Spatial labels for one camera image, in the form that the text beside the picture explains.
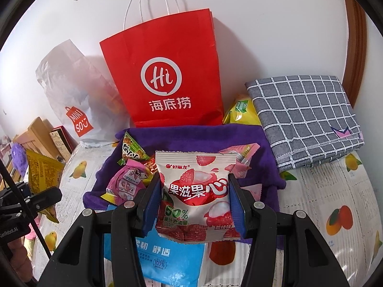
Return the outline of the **left human hand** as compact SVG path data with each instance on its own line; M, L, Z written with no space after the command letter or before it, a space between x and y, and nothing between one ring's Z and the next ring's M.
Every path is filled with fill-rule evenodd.
M21 238L8 243L12 252L10 264L23 282L29 282L33 278L33 266L27 255L27 250Z

